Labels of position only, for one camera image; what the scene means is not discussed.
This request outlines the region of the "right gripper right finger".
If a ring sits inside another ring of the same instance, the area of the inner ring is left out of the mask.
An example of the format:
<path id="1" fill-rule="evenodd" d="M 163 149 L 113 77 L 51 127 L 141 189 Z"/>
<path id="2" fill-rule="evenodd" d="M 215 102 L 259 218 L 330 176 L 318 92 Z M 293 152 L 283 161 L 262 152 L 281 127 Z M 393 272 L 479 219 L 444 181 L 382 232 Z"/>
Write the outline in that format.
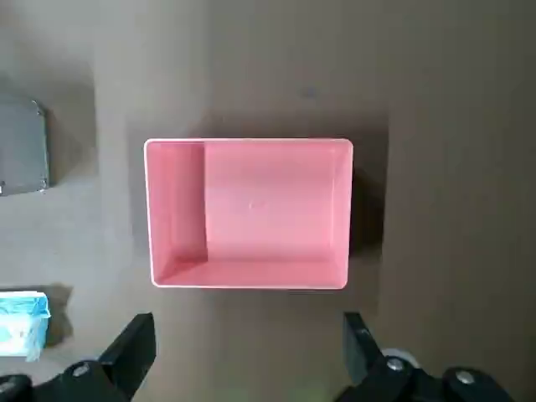
<path id="1" fill-rule="evenodd" d="M 350 378 L 336 401 L 514 401 L 489 373 L 466 365 L 429 374 L 404 351 L 382 349 L 359 312 L 343 314 L 343 357 Z"/>

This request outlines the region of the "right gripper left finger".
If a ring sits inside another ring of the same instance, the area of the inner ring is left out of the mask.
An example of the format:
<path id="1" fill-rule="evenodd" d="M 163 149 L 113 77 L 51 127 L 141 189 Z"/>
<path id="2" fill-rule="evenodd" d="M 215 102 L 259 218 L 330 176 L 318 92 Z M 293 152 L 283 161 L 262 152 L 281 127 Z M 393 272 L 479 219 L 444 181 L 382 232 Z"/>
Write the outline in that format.
<path id="1" fill-rule="evenodd" d="M 1 377 L 2 401 L 130 401 L 156 357 L 152 313 L 140 313 L 97 360 L 82 360 L 41 384 L 25 374 Z"/>

